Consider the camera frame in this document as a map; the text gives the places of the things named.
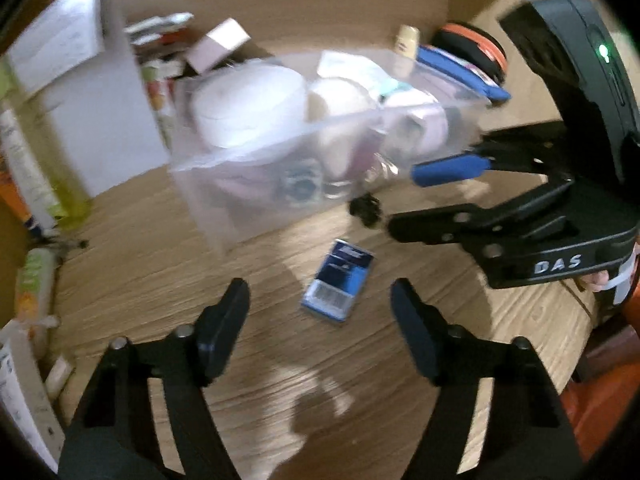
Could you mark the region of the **person right hand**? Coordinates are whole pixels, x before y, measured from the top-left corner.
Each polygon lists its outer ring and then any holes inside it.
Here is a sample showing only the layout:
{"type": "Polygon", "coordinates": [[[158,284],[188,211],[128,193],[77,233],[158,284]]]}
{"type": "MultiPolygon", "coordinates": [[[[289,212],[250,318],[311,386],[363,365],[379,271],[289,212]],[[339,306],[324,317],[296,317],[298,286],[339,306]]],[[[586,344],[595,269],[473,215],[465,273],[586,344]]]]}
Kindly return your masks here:
{"type": "Polygon", "coordinates": [[[576,278],[575,283],[580,290],[602,292],[609,280],[610,276],[608,275],[608,271],[603,270],[576,278]]]}

